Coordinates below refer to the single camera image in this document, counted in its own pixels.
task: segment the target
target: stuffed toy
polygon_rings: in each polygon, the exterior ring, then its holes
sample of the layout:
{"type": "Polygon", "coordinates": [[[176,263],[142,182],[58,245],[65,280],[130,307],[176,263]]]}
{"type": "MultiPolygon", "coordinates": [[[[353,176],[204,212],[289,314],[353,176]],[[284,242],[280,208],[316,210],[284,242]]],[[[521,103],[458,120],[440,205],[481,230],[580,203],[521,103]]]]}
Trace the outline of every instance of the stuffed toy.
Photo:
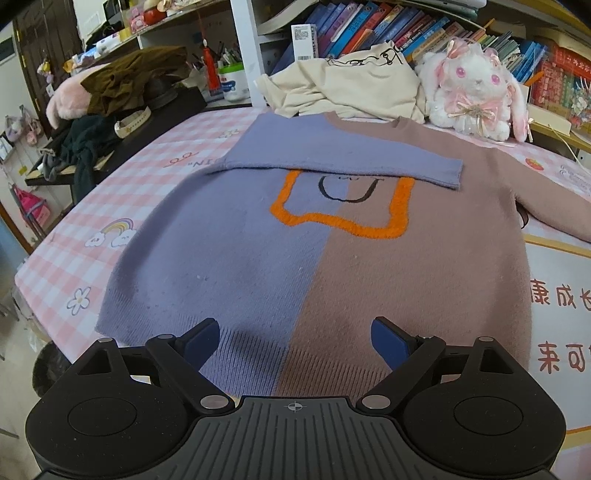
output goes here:
{"type": "Polygon", "coordinates": [[[496,141],[529,133],[527,104],[519,83],[496,50],[452,38],[441,53],[427,53],[416,67],[427,97],[431,123],[496,141]]]}
{"type": "Polygon", "coordinates": [[[81,85],[82,80],[106,65],[90,67],[66,79],[54,92],[47,104],[46,115],[50,125],[57,129],[60,118],[74,120],[86,115],[92,95],[81,85]]]}

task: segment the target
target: sweater sleeve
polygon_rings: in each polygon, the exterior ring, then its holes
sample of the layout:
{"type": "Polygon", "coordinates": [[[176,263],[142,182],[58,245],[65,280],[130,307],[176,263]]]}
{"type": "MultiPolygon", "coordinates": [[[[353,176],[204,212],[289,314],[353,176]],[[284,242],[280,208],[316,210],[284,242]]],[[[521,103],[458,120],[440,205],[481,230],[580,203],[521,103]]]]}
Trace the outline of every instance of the sweater sleeve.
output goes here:
{"type": "Polygon", "coordinates": [[[591,202],[523,165],[510,155],[499,158],[515,200],[540,222],[591,242],[591,202]]]}

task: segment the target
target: plastic container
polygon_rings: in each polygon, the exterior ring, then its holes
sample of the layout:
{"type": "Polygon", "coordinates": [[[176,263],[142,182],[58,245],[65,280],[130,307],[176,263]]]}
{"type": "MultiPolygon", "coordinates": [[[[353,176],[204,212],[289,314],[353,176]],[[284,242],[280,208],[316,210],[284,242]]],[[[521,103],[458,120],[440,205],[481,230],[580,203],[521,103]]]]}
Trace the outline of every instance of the plastic container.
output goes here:
{"type": "Polygon", "coordinates": [[[223,97],[228,102],[239,102],[250,98],[246,72],[242,63],[234,63],[217,71],[222,84],[223,97]]]}

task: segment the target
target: box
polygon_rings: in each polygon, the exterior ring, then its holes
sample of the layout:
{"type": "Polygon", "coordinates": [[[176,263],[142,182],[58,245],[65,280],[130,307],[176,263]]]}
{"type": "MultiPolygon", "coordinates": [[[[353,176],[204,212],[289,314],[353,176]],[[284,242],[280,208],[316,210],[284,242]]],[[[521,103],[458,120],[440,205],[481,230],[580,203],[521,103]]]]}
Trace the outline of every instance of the box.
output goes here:
{"type": "Polygon", "coordinates": [[[294,58],[296,60],[310,60],[318,58],[318,38],[316,25],[292,25],[291,38],[294,45],[294,58]]]}

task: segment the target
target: metal screw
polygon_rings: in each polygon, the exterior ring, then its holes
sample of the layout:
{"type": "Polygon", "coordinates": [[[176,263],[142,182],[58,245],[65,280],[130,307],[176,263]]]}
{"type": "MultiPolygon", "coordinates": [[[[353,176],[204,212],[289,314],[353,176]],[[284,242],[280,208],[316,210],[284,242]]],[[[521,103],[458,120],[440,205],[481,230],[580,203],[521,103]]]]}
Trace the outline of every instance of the metal screw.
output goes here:
{"type": "Polygon", "coordinates": [[[208,395],[201,399],[201,406],[209,410],[218,410],[226,407],[230,401],[222,395],[208,395]]]}
{"type": "Polygon", "coordinates": [[[361,401],[361,403],[372,410],[382,410],[383,408],[388,408],[390,406],[390,399],[383,395],[368,395],[361,401]]]}

